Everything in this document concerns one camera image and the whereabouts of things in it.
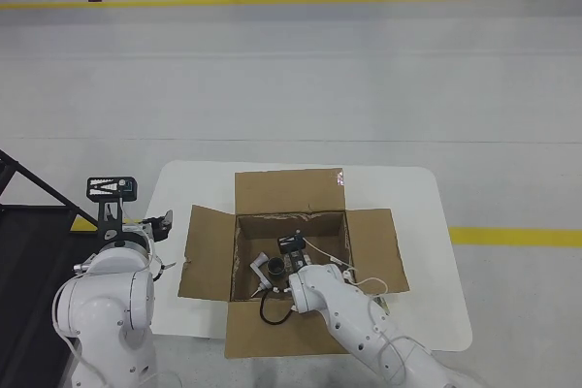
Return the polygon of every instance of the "cardboard box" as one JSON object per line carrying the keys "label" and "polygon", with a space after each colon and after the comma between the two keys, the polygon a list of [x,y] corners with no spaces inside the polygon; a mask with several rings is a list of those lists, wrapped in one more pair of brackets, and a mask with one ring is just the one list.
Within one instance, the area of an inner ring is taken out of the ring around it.
{"label": "cardboard box", "polygon": [[[262,251],[279,257],[276,239],[297,229],[315,246],[351,263],[357,281],[374,276],[390,292],[409,290],[390,210],[346,210],[342,169],[237,173],[235,210],[192,207],[178,290],[180,297],[229,302],[227,358],[345,353],[318,312],[293,313],[272,326],[260,318],[261,294],[250,299],[258,286],[250,263]],[[313,264],[329,263],[310,246],[306,253]],[[367,282],[360,288],[379,293],[383,286]],[[270,293],[265,314],[278,320],[292,304],[290,294]]]}

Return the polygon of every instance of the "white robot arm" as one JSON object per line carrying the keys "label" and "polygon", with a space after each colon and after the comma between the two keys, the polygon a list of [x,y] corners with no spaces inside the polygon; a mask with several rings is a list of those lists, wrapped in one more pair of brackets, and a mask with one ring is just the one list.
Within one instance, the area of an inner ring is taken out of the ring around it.
{"label": "white robot arm", "polygon": [[289,285],[299,313],[319,311],[332,337],[390,385],[455,388],[430,352],[372,298],[346,284],[336,265],[306,266],[289,276]]}
{"label": "white robot arm", "polygon": [[86,276],[68,282],[58,302],[58,329],[81,342],[76,388],[138,387],[156,371],[152,333],[153,279],[137,249],[113,247],[91,261]]}
{"label": "white robot arm", "polygon": [[[100,251],[74,267],[77,275],[56,292],[51,309],[56,333],[79,361],[72,386],[151,386],[159,374],[149,328],[153,281],[174,265],[165,266],[154,247],[168,237],[172,211],[124,225],[123,201],[135,201],[137,196],[136,180],[130,177],[90,178],[86,195],[99,203]],[[156,278],[149,271],[153,260],[161,265]],[[80,340],[81,355],[66,337]]]}

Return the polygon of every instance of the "concrete floor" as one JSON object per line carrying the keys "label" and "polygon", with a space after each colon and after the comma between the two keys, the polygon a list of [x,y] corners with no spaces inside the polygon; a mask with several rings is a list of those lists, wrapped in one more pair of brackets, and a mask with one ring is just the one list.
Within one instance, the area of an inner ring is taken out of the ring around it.
{"label": "concrete floor", "polygon": [[[87,177],[136,177],[143,215],[174,159],[377,164],[431,169],[449,225],[582,228],[582,0],[0,12],[0,146],[91,212]],[[455,254],[473,342],[439,359],[582,387],[582,249]],[[349,357],[155,344],[188,387],[380,386]]]}

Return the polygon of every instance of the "yellow floor line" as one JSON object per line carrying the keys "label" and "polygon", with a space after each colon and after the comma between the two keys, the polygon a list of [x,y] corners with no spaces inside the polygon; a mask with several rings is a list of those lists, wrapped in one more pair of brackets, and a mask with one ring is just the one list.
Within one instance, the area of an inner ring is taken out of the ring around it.
{"label": "yellow floor line", "polygon": [[64,8],[137,8],[186,6],[247,6],[279,4],[334,4],[334,3],[428,3],[452,0],[160,0],[160,1],[109,1],[88,3],[0,3],[0,10],[64,9]]}
{"label": "yellow floor line", "polygon": [[[73,232],[91,232],[96,228],[83,218],[76,218]],[[455,245],[508,245],[582,248],[582,230],[474,228],[451,226],[450,240]]]}

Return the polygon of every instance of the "table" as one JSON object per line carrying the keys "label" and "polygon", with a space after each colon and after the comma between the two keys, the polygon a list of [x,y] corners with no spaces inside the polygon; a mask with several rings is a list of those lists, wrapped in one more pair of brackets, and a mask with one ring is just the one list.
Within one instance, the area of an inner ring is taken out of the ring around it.
{"label": "table", "polygon": [[[472,330],[436,178],[418,167],[168,163],[146,216],[174,211],[173,230],[156,251],[165,263],[177,261],[177,265],[155,282],[153,333],[213,339],[226,334],[225,302],[177,296],[193,204],[233,213],[235,172],[332,167],[343,168],[349,210],[392,210],[410,291],[386,297],[391,315],[405,333],[433,350],[466,350]],[[155,273],[156,268],[151,265],[151,270]]]}

